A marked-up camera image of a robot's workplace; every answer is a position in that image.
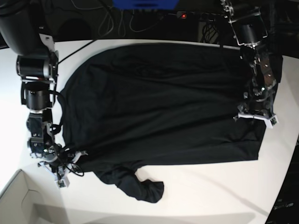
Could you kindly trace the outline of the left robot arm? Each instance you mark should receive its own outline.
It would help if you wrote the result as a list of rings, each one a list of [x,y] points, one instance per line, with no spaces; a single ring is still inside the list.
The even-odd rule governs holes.
[[[238,105],[239,112],[234,119],[261,120],[272,129],[279,123],[273,111],[277,81],[265,43],[268,32],[260,7],[232,0],[222,0],[221,5],[240,47],[240,58],[248,63],[252,74],[243,93],[244,101]]]

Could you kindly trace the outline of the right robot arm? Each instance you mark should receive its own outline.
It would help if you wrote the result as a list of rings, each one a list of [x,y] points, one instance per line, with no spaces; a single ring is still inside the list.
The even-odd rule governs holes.
[[[38,166],[45,168],[55,179],[58,188],[68,187],[69,173],[81,170],[77,161],[87,153],[78,151],[65,155],[65,147],[55,142],[62,125],[53,123],[52,108],[57,98],[58,51],[53,38],[39,32],[30,13],[28,0],[0,2],[0,34],[7,46],[17,54],[16,73],[21,78],[21,104],[30,113],[27,129],[30,132],[30,156],[41,159]]]

